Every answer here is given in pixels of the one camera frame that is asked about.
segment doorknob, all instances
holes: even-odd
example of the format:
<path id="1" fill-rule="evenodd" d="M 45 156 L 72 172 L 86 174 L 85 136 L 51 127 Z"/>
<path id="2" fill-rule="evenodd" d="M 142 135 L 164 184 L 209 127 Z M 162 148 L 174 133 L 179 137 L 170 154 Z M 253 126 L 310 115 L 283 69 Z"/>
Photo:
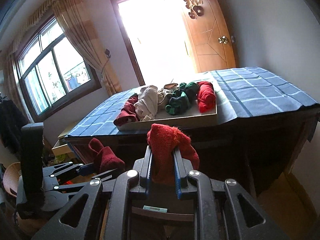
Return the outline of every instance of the doorknob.
<path id="1" fill-rule="evenodd" d="M 222 36 L 222 37 L 218 38 L 218 41 L 219 41 L 219 43 L 227 44 L 228 38 L 226 36 Z"/>

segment screw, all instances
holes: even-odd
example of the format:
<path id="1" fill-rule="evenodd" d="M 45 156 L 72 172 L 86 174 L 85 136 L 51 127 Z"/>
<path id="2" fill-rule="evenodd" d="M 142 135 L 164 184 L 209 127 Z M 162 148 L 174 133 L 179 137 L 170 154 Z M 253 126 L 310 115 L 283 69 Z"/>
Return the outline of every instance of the screw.
<path id="1" fill-rule="evenodd" d="M 229 186 L 235 186 L 237 182 L 234 179 L 227 179 L 227 184 Z"/>
<path id="2" fill-rule="evenodd" d="M 127 171 L 127 176 L 130 177 L 130 178 L 133 178 L 133 177 L 135 177 L 135 176 L 137 176 L 137 175 L 138 175 L 138 172 L 135 171 L 135 170 L 129 170 L 129 171 Z"/>
<path id="3" fill-rule="evenodd" d="M 91 186 L 97 186 L 97 185 L 99 185 L 100 184 L 100 180 L 98 180 L 98 179 L 92 179 L 91 181 L 90 181 L 90 185 Z"/>
<path id="4" fill-rule="evenodd" d="M 192 177 L 196 177 L 200 175 L 200 172 L 197 170 L 192 170 L 192 171 L 189 171 L 189 175 Z"/>

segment doorway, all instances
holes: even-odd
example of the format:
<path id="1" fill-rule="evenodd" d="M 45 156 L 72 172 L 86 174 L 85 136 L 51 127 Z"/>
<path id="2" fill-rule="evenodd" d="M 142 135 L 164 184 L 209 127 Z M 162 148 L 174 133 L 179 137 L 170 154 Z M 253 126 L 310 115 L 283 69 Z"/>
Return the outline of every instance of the doorway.
<path id="1" fill-rule="evenodd" d="M 196 73 L 176 0 L 125 0 L 118 6 L 146 85 L 161 88 Z"/>

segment decorative hanging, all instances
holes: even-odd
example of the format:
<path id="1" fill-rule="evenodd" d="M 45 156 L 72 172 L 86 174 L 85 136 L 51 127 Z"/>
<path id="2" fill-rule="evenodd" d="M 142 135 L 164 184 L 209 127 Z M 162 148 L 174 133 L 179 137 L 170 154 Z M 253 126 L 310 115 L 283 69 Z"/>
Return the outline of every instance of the decorative hanging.
<path id="1" fill-rule="evenodd" d="M 204 10 L 202 6 L 202 0 L 184 0 L 186 2 L 186 7 L 190 10 L 189 16 L 191 19 L 196 19 L 197 16 L 202 16 Z"/>

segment window pane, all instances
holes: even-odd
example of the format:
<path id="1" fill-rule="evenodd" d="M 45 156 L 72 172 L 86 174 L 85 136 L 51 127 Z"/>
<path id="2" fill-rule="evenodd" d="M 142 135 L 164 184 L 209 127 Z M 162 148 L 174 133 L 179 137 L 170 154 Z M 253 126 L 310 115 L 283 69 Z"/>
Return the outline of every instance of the window pane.
<path id="1" fill-rule="evenodd" d="M 21 75 L 30 67 L 34 60 L 40 55 L 41 49 L 39 45 L 39 39 L 36 38 L 29 49 L 26 51 L 24 56 L 19 60 L 19 66 L 21 70 Z"/>
<path id="2" fill-rule="evenodd" d="M 30 95 L 32 104 L 36 109 L 37 114 L 40 114 L 48 108 L 47 101 L 45 100 L 44 94 L 42 93 L 36 70 L 33 68 L 28 76 L 25 78 L 26 87 Z"/>
<path id="3" fill-rule="evenodd" d="M 50 102 L 53 104 L 58 99 L 62 98 L 66 93 L 61 84 L 61 80 L 59 78 L 51 52 L 44 56 L 44 58 L 38 63 L 38 69 L 42 86 L 46 90 Z"/>
<path id="4" fill-rule="evenodd" d="M 55 20 L 40 33 L 41 45 L 44 50 L 48 45 L 63 34 L 58 22 Z"/>
<path id="5" fill-rule="evenodd" d="M 90 80 L 83 58 L 67 38 L 60 41 L 53 49 L 69 92 Z"/>

